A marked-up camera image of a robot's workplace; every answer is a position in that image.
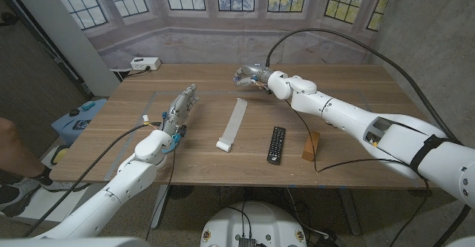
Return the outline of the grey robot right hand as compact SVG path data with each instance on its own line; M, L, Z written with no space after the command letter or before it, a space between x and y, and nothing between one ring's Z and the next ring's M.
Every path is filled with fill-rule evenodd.
M267 68L265 65L243 65L233 76L233 82L237 86L248 86L256 84L260 88L267 88L270 76L274 70Z

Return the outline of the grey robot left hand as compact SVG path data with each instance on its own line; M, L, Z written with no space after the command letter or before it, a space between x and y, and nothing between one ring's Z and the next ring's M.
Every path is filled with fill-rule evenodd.
M197 102L195 92L196 84L189 85L171 104L163 119L162 130L168 135L176 134L181 125L189 117L189 112L193 105Z

